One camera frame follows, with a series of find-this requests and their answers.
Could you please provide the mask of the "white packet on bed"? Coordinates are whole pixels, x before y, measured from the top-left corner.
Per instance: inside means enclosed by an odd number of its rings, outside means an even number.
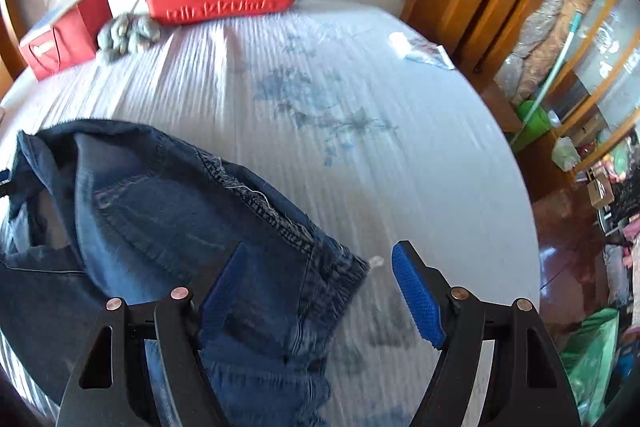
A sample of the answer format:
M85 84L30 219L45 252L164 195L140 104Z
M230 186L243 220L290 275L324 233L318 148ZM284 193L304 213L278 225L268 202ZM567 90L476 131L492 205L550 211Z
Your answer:
M410 38L402 32L393 32L388 36L387 41L399 60L431 65L445 70L454 69L454 63L440 44L422 37Z

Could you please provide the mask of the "grey plush toy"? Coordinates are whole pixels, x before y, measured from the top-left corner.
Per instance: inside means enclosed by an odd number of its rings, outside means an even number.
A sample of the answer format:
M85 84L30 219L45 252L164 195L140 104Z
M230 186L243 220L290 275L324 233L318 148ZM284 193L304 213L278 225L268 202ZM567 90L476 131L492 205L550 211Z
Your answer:
M96 37L96 57L113 63L127 54L139 54L160 41L162 28L149 15L124 13L108 20Z

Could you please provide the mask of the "green plastic bag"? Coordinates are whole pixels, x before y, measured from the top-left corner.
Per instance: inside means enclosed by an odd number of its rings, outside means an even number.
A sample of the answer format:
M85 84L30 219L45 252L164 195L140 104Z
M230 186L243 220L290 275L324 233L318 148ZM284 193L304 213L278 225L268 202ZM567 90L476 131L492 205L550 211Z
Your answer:
M604 308L587 317L560 354L580 423L593 426L604 412L617 347L620 312Z

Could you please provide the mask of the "dark blue denim jeans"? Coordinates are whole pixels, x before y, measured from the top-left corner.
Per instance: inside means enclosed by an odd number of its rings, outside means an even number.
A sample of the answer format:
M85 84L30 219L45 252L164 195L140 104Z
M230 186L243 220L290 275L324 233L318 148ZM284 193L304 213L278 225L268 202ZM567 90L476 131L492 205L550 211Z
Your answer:
M250 170L142 124L20 133L1 235L1 329L60 401L105 303L189 284L231 244L245 269L203 311L206 375L235 426L318 426L331 338L368 273Z

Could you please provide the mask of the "red paper shopping bag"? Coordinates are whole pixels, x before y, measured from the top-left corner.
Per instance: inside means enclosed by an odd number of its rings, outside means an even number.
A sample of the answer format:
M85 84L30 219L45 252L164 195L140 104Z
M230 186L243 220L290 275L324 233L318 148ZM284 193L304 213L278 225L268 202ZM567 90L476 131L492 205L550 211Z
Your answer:
M24 35L22 57L38 81L92 61L111 18L108 0L63 0Z

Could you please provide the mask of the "white blue floral bedsheet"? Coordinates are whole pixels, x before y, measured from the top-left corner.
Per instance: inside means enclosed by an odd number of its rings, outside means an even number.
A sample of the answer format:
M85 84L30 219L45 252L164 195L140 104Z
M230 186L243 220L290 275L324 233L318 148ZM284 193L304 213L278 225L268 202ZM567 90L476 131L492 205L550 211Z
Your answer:
M456 70L399 60L396 17L354 4L167 28L149 51L91 61L2 100L1 165L20 133L85 119L142 124L254 172L368 265L331 338L318 426L405 426L438 359L390 264L410 242L490 303L539 297L536 229L520 168ZM1 373L47 419L60 401L1 329Z

